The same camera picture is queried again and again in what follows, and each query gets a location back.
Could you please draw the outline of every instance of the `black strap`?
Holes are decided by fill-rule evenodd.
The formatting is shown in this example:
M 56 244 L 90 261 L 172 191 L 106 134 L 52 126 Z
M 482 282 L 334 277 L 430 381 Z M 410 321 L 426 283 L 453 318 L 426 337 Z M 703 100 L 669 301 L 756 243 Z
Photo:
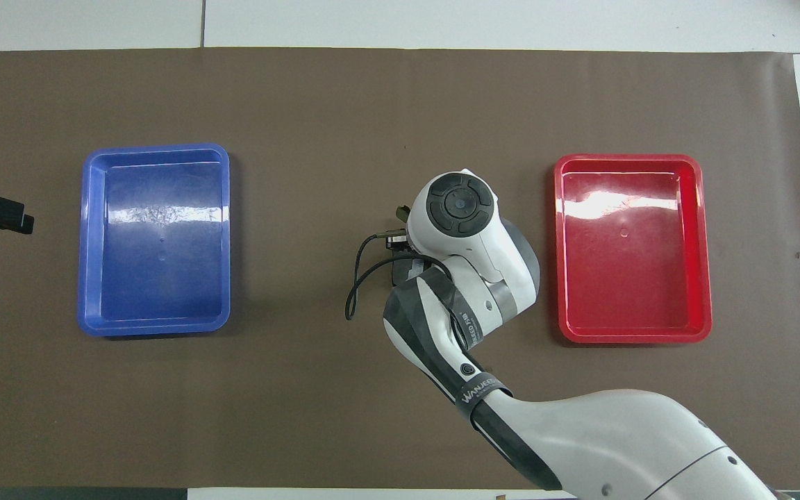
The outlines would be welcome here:
M 511 391 L 508 390 L 508 387 L 505 387 L 505 384 L 496 378 L 494 374 L 488 372 L 476 374 L 458 390 L 458 394 L 456 395 L 456 407 L 458 411 L 470 422 L 471 412 L 474 411 L 474 406 L 477 406 L 477 403 L 482 401 L 487 394 L 496 389 L 502 389 L 508 396 L 511 395 Z
M 442 272 L 429 268 L 419 278 L 427 274 L 442 275 Z M 453 398 L 458 388 L 465 384 L 465 378 L 458 373 L 457 367 L 444 360 L 434 344 L 419 293 L 418 279 L 404 281 L 391 290 L 383 317 L 439 383 L 447 398 Z
M 469 351 L 472 347 L 483 341 L 483 329 L 471 306 L 467 303 L 456 285 L 444 274 L 422 273 L 419 278 L 428 283 L 428 287 L 434 292 L 440 303 L 444 304 L 449 313 L 453 315 L 457 329 L 458 341 L 461 348 Z
M 499 417 L 497 412 L 490 408 L 488 401 L 474 408 L 471 421 L 480 427 L 481 433 L 487 441 L 499 450 L 508 463 L 517 469 L 525 478 L 532 481 L 543 490 L 564 490 L 564 485 L 558 480 L 555 472 L 533 449 L 515 433 L 514 429 Z

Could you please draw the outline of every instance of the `brown mat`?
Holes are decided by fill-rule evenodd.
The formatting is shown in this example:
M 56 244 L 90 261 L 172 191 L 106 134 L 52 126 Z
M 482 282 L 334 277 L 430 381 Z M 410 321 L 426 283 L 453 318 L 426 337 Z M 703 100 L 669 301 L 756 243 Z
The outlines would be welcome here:
M 213 335 L 91 338 L 83 159 L 182 142 L 231 153 L 233 316 Z M 790 56 L 331 49 L 0 53 L 0 195 L 36 218 L 32 236 L 0 231 L 0 486 L 530 488 L 388 341 L 387 272 L 355 321 L 342 307 L 359 241 L 463 167 L 552 274 L 544 181 L 574 152 L 701 162 L 714 330 L 569 347 L 546 284 L 475 356 L 522 399 L 669 395 L 769 484 L 800 488 Z

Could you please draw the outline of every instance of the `plastic tray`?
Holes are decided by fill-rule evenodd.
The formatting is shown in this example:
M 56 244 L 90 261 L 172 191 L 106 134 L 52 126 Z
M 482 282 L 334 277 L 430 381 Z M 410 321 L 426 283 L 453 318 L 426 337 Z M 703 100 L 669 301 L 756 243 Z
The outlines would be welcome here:
M 555 183 L 558 309 L 574 342 L 698 342 L 712 326 L 702 171 L 684 155 L 570 155 Z
M 216 144 L 85 161 L 78 320 L 95 336 L 210 332 L 231 315 L 229 160 Z

